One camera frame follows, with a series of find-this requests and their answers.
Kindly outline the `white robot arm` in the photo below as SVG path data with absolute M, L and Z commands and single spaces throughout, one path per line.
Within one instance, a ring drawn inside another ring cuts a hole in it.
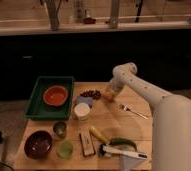
M 107 92 L 113 100 L 128 86 L 153 107 L 152 171 L 191 171 L 191 99 L 136 76 L 134 63 L 117 65 Z

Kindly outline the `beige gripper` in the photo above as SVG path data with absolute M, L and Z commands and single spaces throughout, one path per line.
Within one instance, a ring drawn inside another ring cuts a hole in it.
M 124 84 L 116 78 L 112 78 L 107 87 L 109 96 L 116 97 L 124 88 Z

